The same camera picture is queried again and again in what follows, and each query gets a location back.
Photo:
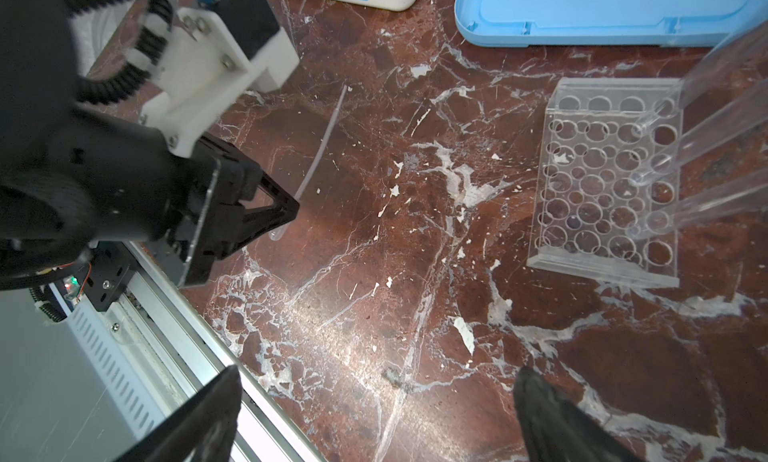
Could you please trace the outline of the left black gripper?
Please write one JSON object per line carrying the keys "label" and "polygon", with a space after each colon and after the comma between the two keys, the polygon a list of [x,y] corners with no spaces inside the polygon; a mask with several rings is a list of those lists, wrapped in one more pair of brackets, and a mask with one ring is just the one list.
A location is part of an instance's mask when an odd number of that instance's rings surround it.
{"label": "left black gripper", "polygon": [[[181,287],[214,262],[295,220],[300,204],[209,129],[188,158],[140,123],[160,90],[131,50],[166,48],[142,24],[123,65],[77,71],[73,18],[127,0],[1,0],[1,286],[44,285],[88,265],[100,242],[152,242]],[[177,0],[146,14],[179,25]],[[248,208],[258,191],[268,206]]]}

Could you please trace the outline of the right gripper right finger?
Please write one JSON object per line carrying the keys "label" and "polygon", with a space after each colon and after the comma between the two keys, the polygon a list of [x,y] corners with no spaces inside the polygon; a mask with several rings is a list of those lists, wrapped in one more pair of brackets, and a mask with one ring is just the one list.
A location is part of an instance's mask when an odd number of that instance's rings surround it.
{"label": "right gripper right finger", "polygon": [[513,386],[514,406],[531,461],[636,461],[557,387],[530,367]]}

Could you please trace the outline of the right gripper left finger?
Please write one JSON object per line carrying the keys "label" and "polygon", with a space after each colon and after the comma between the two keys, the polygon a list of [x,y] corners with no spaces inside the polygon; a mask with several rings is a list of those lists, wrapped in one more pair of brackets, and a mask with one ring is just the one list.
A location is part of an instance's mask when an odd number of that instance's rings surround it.
{"label": "right gripper left finger", "polygon": [[240,371],[230,365],[118,459],[228,461],[241,405]]}

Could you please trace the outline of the clear plastic pipette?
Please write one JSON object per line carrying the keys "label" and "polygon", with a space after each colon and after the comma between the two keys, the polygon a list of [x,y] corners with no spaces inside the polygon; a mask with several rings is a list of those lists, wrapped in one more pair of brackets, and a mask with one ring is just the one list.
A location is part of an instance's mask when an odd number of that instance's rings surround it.
{"label": "clear plastic pipette", "polygon": [[[333,135],[334,130],[338,124],[340,114],[341,114],[341,109],[345,103],[345,99],[347,98],[349,89],[350,89],[350,85],[347,82],[344,82],[344,84],[340,89],[340,93],[335,103],[335,106],[333,107],[333,111],[331,113],[329,121],[320,139],[319,146],[314,154],[314,157],[311,161],[309,168],[307,169],[306,174],[304,175],[301,183],[299,184],[298,189],[296,190],[294,198],[296,199],[297,202],[303,202],[305,193],[307,192],[307,189],[309,188],[310,183],[312,182],[317,170],[319,169],[319,165],[329,146],[331,136]],[[300,220],[301,220],[301,215],[298,214],[294,221],[274,229],[269,233],[269,240],[272,242],[280,241],[285,236],[285,233],[293,225],[296,225]]]}

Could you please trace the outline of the clear test tube rack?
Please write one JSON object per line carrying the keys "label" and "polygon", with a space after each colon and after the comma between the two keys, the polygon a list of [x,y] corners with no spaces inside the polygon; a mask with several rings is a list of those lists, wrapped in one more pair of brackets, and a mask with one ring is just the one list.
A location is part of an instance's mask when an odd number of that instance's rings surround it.
{"label": "clear test tube rack", "polygon": [[677,235],[636,239],[679,178],[630,177],[678,138],[674,78],[563,78],[545,110],[529,267],[626,287],[676,288]]}

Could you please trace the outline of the blue-capped test tube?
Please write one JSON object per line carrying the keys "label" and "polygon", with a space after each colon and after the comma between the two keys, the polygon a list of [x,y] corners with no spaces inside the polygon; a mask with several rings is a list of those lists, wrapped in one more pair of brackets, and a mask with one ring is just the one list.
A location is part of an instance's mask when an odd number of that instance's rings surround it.
{"label": "blue-capped test tube", "polygon": [[714,47],[635,122],[634,135],[647,135],[660,120],[682,112],[749,59],[767,49],[767,15],[758,14]]}
{"label": "blue-capped test tube", "polygon": [[767,168],[655,210],[627,230],[645,240],[742,212],[767,208]]}
{"label": "blue-capped test tube", "polygon": [[655,153],[629,176],[634,186],[650,185],[683,165],[767,121],[767,80],[746,91],[665,149]]}

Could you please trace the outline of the blue plastic lid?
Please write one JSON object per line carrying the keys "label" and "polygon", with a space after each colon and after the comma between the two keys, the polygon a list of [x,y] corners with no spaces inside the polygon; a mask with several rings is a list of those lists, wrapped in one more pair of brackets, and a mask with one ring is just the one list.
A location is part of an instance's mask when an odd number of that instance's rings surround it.
{"label": "blue plastic lid", "polygon": [[482,47],[714,47],[767,0],[455,0],[462,36]]}

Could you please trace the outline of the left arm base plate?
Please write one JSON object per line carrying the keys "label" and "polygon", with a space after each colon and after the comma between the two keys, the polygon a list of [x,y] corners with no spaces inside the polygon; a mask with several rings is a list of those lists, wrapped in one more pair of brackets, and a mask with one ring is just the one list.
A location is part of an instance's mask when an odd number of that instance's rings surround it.
{"label": "left arm base plate", "polygon": [[137,260],[123,243],[99,243],[84,287],[85,295],[97,312],[107,312],[119,299],[137,268]]}

